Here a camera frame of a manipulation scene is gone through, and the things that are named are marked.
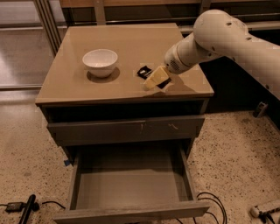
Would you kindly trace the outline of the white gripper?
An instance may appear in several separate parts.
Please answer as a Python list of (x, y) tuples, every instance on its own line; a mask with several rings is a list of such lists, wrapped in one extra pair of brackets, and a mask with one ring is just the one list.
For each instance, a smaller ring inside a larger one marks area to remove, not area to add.
[[(190, 69), (179, 58), (177, 46), (173, 45), (164, 56), (164, 64), (170, 73), (182, 74)], [(164, 66), (159, 66), (153, 71), (143, 83), (144, 90), (150, 90), (154, 87), (164, 88), (170, 81), (168, 70)]]

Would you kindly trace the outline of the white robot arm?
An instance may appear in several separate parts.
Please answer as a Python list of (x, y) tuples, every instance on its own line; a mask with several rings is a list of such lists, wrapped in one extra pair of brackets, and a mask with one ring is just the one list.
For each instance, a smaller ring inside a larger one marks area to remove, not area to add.
[(173, 45), (164, 64), (144, 82), (145, 89), (182, 74), (201, 62), (225, 56), (280, 99), (280, 46), (257, 38), (239, 19), (223, 10), (207, 10), (195, 21), (192, 33)]

